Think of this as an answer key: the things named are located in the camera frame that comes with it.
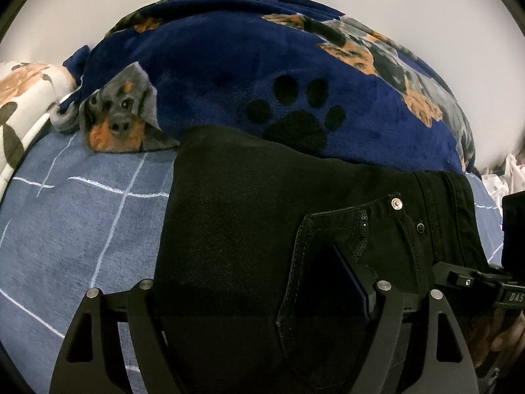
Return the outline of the person's right hand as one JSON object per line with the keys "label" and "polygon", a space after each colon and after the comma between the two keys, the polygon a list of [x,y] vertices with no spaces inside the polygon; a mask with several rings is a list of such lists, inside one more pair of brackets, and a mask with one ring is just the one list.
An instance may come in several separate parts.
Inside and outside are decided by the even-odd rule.
{"label": "person's right hand", "polygon": [[487,360],[490,352],[503,354],[502,367],[516,362],[524,352],[524,314],[521,311],[514,322],[504,328],[509,319],[504,310],[496,310],[491,317],[483,317],[472,329],[467,342],[473,366],[478,368]]}

